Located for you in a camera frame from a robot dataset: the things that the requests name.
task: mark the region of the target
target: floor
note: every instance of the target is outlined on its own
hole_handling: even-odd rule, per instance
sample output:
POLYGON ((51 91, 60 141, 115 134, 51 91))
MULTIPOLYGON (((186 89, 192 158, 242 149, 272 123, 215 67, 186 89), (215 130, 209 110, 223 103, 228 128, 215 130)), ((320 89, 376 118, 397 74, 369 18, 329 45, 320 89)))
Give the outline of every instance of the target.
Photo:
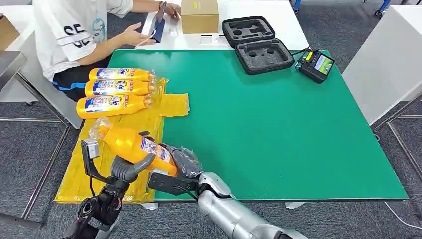
MULTIPOLYGON (((353 58, 378 22, 373 11, 380 0, 303 0, 297 14, 308 42, 328 49, 341 71, 353 58)), ((129 21, 141 19, 131 15, 124 21, 110 21, 109 29, 119 31, 129 21)), ((415 106, 412 112, 422 113, 415 106)), ((41 105, 25 103, 0 104, 2 116, 47 117, 41 105)), ((422 166, 422 121, 398 119, 394 122, 418 163, 422 166)), ((58 124, 0 123, 0 212, 20 216, 43 167, 59 139, 63 127, 58 124)), ((410 200, 391 202, 403 220, 421 226, 422 184, 399 148, 392 133, 383 127, 380 145, 410 200)), ((0 223, 0 239, 61 238, 74 219, 78 205, 53 203, 77 139, 72 132, 66 139, 52 173, 37 200, 30 219, 44 220, 40 229, 17 228, 0 223)), ((382 202, 306 203, 289 210, 282 203, 248 203, 247 206, 268 221, 294 228, 310 239, 418 239, 422 232, 401 224, 382 202)), ((139 205, 124 205, 122 223, 113 239, 227 238, 195 204, 163 204, 155 211, 139 205)))

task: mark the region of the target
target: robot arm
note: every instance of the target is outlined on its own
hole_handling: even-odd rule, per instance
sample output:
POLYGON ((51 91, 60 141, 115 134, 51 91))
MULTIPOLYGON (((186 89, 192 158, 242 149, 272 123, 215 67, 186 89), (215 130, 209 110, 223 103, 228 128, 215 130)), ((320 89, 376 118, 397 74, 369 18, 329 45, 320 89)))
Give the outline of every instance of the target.
MULTIPOLYGON (((122 199, 129 184, 136 180, 139 172, 154 160, 150 154, 138 164, 131 164, 116 157, 111 167, 111 176, 102 177, 95 169, 93 159, 98 157, 95 140, 82 140, 85 173, 106 185, 99 195, 86 198, 78 211, 76 220, 65 231, 65 239, 107 239, 119 225, 122 199), (91 218, 100 221, 93 227, 91 218)), ((272 225, 240 203, 232 195, 228 185, 215 173, 203 172, 202 166, 193 152, 184 148, 164 145, 172 154, 179 177, 171 177, 158 172, 151 174, 148 187, 180 195, 188 193, 199 209, 208 215, 231 239, 307 239, 295 230, 272 225)))
POLYGON ((186 154, 175 155, 178 168, 193 179, 174 178, 153 173, 148 187, 173 195, 189 193, 198 203, 202 213, 209 216, 231 239, 307 239, 295 230, 277 227, 244 206, 231 193, 229 186, 215 173, 202 172, 196 156, 185 149, 186 154))

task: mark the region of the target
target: silver robot arm segment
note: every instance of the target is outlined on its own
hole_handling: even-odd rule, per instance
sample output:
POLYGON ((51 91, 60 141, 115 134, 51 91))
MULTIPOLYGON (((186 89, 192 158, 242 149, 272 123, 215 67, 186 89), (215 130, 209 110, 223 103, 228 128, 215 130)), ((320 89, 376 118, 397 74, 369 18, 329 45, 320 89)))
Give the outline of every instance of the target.
POLYGON ((298 231, 277 227, 244 206, 215 173, 199 177, 198 207, 232 239, 308 239, 298 231))

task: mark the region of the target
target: open carrying case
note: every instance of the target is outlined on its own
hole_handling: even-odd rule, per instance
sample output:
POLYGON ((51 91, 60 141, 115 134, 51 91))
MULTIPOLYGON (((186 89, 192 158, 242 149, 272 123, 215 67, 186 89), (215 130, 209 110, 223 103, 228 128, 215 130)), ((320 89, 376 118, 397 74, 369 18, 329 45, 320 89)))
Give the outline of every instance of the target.
POLYGON ((223 33, 249 75, 289 68, 295 60, 262 16, 223 21, 223 33))

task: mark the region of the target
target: yellow bottle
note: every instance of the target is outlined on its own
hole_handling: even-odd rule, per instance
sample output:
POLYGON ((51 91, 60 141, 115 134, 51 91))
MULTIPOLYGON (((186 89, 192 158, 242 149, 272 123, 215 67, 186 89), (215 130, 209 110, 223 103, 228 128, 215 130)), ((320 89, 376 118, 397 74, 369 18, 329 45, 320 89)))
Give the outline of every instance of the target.
POLYGON ((151 107, 151 95, 84 97, 76 103, 76 112, 83 119, 132 114, 151 107))
POLYGON ((96 80, 85 84, 87 97, 135 94, 144 96, 155 91, 152 82, 141 80, 96 80))
POLYGON ((173 177, 177 175, 177 167, 170 152, 130 128, 113 127, 108 119, 101 118, 90 130, 89 135, 91 138, 104 141, 113 153, 133 164, 153 153, 156 157, 147 170, 151 172, 159 170, 160 173, 173 177))
POLYGON ((90 81, 131 79, 150 82, 155 79, 155 74, 139 68, 93 68, 89 78, 90 81))

